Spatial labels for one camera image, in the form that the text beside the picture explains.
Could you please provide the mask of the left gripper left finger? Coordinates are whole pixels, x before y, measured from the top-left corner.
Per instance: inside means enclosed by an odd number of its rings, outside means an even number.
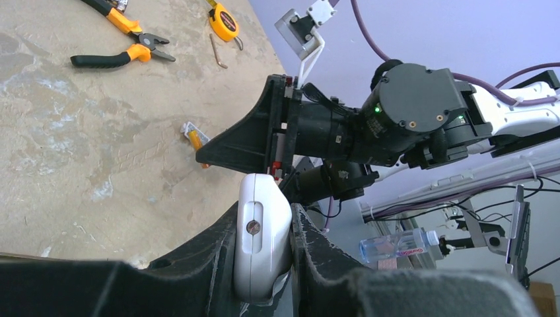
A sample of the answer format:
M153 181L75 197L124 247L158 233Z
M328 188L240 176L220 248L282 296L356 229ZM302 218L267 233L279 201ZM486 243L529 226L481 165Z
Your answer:
M125 262L1 264L2 316L237 316L237 207L146 269Z

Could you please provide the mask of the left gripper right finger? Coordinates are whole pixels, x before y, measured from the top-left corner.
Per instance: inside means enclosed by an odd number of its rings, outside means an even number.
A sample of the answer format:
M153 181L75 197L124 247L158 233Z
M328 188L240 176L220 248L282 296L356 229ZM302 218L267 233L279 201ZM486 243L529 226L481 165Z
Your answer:
M527 290L492 271L371 269L291 204L295 316L539 316Z

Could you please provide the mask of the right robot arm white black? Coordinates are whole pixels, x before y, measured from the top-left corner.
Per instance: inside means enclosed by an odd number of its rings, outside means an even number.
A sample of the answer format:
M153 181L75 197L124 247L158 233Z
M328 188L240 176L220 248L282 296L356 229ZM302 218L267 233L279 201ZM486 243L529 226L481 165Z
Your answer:
M444 166L489 142L500 157L559 137L559 79L546 71L505 90L392 59L360 108L311 83L270 75L256 105L196 161L282 179L291 203L362 196L380 169Z

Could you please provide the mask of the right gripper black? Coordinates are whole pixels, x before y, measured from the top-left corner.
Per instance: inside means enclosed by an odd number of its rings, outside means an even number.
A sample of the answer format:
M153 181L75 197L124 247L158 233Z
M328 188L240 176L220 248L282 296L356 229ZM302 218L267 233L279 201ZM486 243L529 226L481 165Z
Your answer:
M251 173L286 174L295 155L358 162L363 122L356 108L312 83L270 75L255 106L197 150L198 163Z

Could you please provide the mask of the white battery cover with label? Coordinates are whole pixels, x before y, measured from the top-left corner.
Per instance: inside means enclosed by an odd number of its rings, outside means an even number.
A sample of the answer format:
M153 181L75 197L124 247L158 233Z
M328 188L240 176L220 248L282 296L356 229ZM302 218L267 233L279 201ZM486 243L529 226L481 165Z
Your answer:
M192 122L186 122L182 125L182 127L180 128L180 132L188 139L190 140L190 136L189 133L191 131L196 131L197 132L197 136L199 137L201 143L204 145L206 143L208 143L211 139L206 136L206 134L204 134L204 132L202 132L202 130L200 130L198 127L196 127Z

